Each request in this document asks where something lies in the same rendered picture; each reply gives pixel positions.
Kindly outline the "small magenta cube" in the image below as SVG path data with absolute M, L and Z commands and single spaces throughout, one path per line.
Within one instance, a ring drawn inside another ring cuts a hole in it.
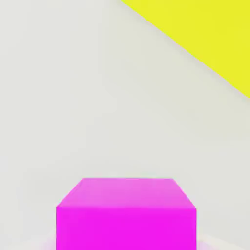
M 57 205 L 56 250 L 197 250 L 197 209 L 171 178 L 83 178 Z

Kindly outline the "large yellow box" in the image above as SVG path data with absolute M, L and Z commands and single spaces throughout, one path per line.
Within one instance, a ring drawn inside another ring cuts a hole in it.
M 122 0 L 250 98 L 250 0 Z

